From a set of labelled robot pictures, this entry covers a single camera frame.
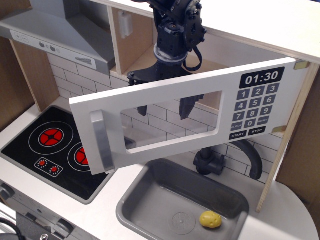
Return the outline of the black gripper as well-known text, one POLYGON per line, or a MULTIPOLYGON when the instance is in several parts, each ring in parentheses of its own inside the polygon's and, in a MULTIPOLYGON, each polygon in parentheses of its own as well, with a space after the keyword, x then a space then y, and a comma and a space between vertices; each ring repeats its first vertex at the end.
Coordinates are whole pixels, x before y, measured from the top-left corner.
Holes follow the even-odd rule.
MULTIPOLYGON (((161 51, 157 46, 154 46, 153 53, 157 59, 154 65, 145 69, 130 71, 127 74, 129 86, 191 75, 189 71, 182 67, 182 63, 186 60, 187 54, 183 55, 181 58, 174 59, 170 55, 161 51)), ((203 98, 203 94, 181 98, 179 105, 180 119, 187 119, 195 107, 196 102, 203 98)), ((147 115, 147 110, 147 105, 137 107, 138 113, 143 117, 147 115)))

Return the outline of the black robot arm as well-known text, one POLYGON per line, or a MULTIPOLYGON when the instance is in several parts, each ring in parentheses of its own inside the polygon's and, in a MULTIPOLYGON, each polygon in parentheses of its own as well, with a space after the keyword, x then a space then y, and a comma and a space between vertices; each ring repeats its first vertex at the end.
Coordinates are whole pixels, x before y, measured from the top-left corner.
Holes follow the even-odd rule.
POLYGON ((157 42, 153 53, 157 62, 127 74, 130 86, 189 76, 202 66, 198 45, 207 30, 202 25, 202 5, 198 0, 149 0, 153 10, 157 42))

